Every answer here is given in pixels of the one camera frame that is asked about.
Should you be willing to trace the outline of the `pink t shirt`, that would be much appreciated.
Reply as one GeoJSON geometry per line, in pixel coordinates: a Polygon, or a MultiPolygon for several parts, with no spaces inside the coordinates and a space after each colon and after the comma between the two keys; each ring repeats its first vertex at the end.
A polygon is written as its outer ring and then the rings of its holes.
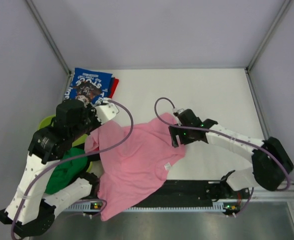
{"type": "Polygon", "coordinates": [[[176,124],[175,118],[169,113],[160,117],[136,124],[133,129],[109,121],[86,138],[84,150],[89,153],[106,149],[130,134],[118,147],[100,153],[104,173],[100,177],[98,198],[107,202],[101,213],[102,221],[109,220],[157,191],[167,180],[172,166],[185,157],[183,145],[177,148],[172,146],[167,123],[176,124]]]}

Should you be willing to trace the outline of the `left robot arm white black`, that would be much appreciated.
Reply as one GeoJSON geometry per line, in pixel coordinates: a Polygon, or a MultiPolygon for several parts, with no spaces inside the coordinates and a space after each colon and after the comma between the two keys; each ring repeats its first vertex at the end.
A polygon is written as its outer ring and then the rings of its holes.
{"type": "Polygon", "coordinates": [[[100,194],[98,177],[86,171],[73,174],[56,193],[46,193],[46,189],[57,167],[86,156],[83,153],[64,159],[73,143],[112,120],[118,112],[108,98],[95,106],[66,99],[56,107],[49,124],[33,134],[16,192],[10,204],[0,210],[0,222],[11,226],[13,240],[44,234],[65,209],[100,194]]]}

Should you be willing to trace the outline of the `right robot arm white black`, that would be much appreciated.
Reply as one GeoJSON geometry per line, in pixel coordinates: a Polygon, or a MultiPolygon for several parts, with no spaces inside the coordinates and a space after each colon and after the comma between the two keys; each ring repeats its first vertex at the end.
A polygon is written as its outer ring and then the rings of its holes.
{"type": "Polygon", "coordinates": [[[201,120],[191,109],[173,109],[178,123],[168,127],[172,146],[204,142],[228,150],[250,163],[242,170],[229,170],[220,180],[220,192],[232,198],[240,190],[262,187],[274,192],[288,180],[294,164],[275,137],[258,139],[231,131],[212,119],[201,120]]]}

